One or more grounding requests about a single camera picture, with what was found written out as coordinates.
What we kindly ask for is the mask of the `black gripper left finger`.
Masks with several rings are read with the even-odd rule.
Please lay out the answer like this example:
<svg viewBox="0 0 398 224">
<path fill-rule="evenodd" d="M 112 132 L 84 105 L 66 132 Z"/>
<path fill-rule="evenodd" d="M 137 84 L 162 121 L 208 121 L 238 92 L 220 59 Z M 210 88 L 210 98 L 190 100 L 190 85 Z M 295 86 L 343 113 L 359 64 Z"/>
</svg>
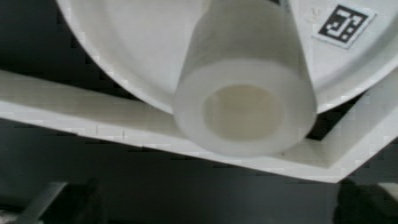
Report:
<svg viewBox="0 0 398 224">
<path fill-rule="evenodd" d="M 100 182 L 50 182 L 13 224 L 107 224 Z"/>
</svg>

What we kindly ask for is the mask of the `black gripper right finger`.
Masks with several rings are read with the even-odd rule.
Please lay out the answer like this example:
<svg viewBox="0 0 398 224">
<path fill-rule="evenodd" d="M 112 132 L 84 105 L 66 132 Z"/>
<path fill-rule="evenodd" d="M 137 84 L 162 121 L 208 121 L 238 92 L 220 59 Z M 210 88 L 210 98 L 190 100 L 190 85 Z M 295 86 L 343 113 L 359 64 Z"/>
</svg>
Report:
<svg viewBox="0 0 398 224">
<path fill-rule="evenodd" d="M 341 181 L 334 224 L 398 224 L 398 183 Z"/>
</svg>

